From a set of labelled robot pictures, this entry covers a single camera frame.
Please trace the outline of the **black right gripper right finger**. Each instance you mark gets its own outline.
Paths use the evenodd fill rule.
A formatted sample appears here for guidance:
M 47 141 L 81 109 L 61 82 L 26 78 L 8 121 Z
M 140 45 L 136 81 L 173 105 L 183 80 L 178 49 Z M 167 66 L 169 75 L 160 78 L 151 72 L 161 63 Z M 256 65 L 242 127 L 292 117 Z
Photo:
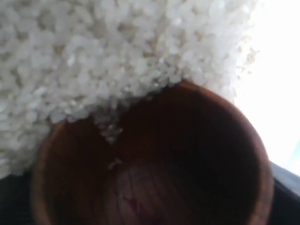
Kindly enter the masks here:
M 270 225 L 300 225 L 300 177 L 275 163 Z

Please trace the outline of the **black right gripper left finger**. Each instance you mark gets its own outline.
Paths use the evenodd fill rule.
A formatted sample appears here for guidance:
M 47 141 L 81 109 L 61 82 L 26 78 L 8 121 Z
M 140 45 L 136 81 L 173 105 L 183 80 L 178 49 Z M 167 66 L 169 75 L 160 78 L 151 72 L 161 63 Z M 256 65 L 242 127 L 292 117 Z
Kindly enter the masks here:
M 0 225 L 33 225 L 30 209 L 31 173 L 0 181 Z

